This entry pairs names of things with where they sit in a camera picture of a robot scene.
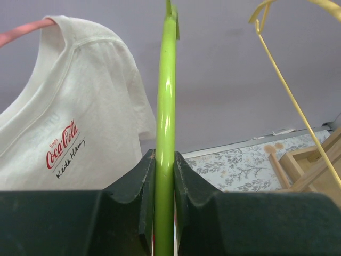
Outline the pink hanger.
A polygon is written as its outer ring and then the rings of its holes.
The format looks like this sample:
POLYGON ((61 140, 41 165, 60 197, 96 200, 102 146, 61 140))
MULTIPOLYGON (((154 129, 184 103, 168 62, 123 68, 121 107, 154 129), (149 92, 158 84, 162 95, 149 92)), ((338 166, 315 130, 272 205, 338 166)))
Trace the pink hanger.
POLYGON ((45 27, 54 26, 56 23, 52 19, 43 19, 35 22, 31 22, 25 25, 18 26, 9 31, 6 31, 1 34, 1 47, 6 44, 16 40, 17 38, 26 35, 35 30, 39 30, 45 27))

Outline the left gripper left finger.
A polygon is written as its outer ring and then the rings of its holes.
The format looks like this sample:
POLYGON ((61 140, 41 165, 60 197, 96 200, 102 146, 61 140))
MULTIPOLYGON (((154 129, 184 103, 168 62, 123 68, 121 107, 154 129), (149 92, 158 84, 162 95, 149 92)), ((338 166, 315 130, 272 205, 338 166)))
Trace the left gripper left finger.
POLYGON ((1 255, 151 255, 155 151, 102 190, 1 192, 1 255))

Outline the green hanger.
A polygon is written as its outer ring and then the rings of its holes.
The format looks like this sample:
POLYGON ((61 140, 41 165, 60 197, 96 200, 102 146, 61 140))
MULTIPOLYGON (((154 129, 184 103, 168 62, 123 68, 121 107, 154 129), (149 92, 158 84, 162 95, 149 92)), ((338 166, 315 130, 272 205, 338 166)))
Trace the green hanger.
POLYGON ((174 157, 177 8, 166 1, 157 96, 154 241, 155 255, 174 254, 174 157))

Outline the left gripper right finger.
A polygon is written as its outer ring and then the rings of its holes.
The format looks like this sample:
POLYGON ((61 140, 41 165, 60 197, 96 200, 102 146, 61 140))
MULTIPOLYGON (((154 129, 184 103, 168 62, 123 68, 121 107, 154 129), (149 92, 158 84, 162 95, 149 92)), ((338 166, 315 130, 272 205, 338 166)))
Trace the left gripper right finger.
POLYGON ((340 209, 318 193, 224 193, 175 153, 179 255, 340 255, 340 209))

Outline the wooden clothes rack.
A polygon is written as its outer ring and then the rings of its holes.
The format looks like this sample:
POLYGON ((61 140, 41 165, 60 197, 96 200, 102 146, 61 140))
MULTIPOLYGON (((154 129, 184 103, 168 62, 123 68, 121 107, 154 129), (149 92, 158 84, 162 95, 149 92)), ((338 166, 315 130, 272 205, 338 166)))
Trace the wooden clothes rack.
POLYGON ((315 146, 290 151, 280 159, 271 153, 269 161, 281 191, 323 193, 337 202, 340 200, 338 183, 315 146))

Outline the floral table cloth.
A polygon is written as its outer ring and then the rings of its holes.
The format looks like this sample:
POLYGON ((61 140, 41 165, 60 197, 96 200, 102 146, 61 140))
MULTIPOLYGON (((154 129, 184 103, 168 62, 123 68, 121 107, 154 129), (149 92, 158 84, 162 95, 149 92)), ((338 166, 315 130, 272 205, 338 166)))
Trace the floral table cloth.
POLYGON ((306 131, 257 138, 186 157, 191 168, 223 192, 270 191, 282 188, 269 161, 285 153, 314 146, 306 131))

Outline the yellow hanger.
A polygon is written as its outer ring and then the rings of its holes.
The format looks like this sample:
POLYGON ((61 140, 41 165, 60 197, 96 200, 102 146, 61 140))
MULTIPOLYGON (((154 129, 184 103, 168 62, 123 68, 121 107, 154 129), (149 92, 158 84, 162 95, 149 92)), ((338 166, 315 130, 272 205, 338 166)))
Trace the yellow hanger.
POLYGON ((289 9, 279 8, 286 16, 276 23, 268 19, 271 5, 276 3, 260 3, 249 23, 255 26, 272 67, 314 140, 321 163, 340 185, 331 150, 319 143, 308 120, 310 116, 327 117, 335 109, 330 103, 340 103, 340 29, 335 29, 340 25, 340 6, 333 1, 286 1, 289 9), (278 32, 285 60, 274 59, 263 37, 266 25, 278 32))

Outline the white Coca-Cola t shirt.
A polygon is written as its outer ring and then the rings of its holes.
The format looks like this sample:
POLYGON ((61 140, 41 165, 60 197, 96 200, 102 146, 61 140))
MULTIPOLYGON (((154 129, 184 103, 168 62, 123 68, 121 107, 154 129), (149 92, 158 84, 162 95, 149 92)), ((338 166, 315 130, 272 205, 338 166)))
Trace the white Coca-Cola t shirt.
POLYGON ((123 40, 52 16, 33 73, 1 113, 1 190, 103 189, 136 166, 156 121, 123 40))

